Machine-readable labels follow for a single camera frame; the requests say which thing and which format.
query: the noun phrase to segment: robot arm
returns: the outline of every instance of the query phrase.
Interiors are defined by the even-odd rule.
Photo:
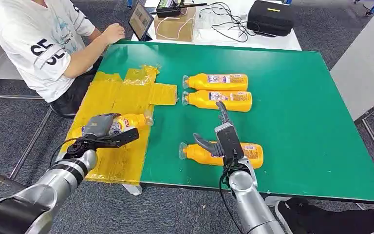
[[[208,142],[197,133],[194,133],[193,136],[197,144],[213,155],[224,156],[224,171],[220,178],[220,190],[221,183],[226,178],[224,183],[231,188],[236,199],[237,212],[244,229],[244,232],[241,230],[240,232],[244,234],[284,234],[280,224],[257,191],[257,180],[253,166],[244,155],[236,129],[228,118],[225,105],[218,101],[217,106],[222,112],[220,115],[222,124],[215,128],[218,143]]]
[[[120,147],[139,138],[136,128],[108,135],[117,114],[95,116],[83,131],[83,137],[68,147],[55,164],[34,185],[0,199],[0,234],[43,234],[64,201],[72,195],[97,163],[98,148]]]

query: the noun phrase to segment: man's hand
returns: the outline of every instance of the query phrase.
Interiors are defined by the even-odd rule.
[[[113,23],[101,34],[106,43],[113,44],[125,38],[125,29],[118,23]]]

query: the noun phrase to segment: green tabletop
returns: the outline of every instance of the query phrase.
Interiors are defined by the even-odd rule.
[[[250,112],[230,112],[241,142],[263,147],[259,191],[374,202],[374,164],[318,52],[122,41],[99,68],[125,76],[159,66],[156,82],[178,85],[183,75],[245,73]],[[192,134],[215,140],[219,112],[156,106],[141,182],[217,188],[220,166],[180,160]]]

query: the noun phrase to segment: yellow plastic sheet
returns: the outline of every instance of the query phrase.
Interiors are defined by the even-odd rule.
[[[81,127],[96,115],[106,113],[142,114],[153,111],[149,103],[150,92],[155,85],[158,70],[143,66],[142,69],[129,69],[125,79],[118,74],[97,72],[81,103],[78,113],[68,132],[67,139],[80,137]],[[140,138],[120,148],[98,149],[97,166],[91,170],[86,180],[107,183],[127,183],[138,185],[148,145],[150,127],[138,129]],[[65,152],[70,141],[61,149]]]
[[[154,83],[151,86],[149,103],[152,105],[175,105],[177,85]]]

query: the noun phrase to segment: yellow bottle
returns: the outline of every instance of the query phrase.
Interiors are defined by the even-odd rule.
[[[223,101],[228,111],[248,112],[252,105],[252,95],[246,91],[207,91],[183,92],[182,104],[198,108],[218,110],[217,101]]]
[[[152,119],[151,111],[145,111],[144,114],[126,114],[115,117],[108,134],[118,134],[124,131],[127,127],[142,128],[144,126],[152,126],[154,121]],[[82,132],[85,126],[73,130],[73,138],[82,137]]]
[[[246,91],[249,79],[245,74],[204,74],[183,76],[183,88],[197,90]]]
[[[263,149],[260,145],[251,143],[240,143],[244,155],[250,160],[253,168],[259,168],[263,164]],[[210,152],[201,148],[198,144],[187,145],[180,143],[180,159],[193,159],[201,164],[223,166],[223,157],[214,157]]]

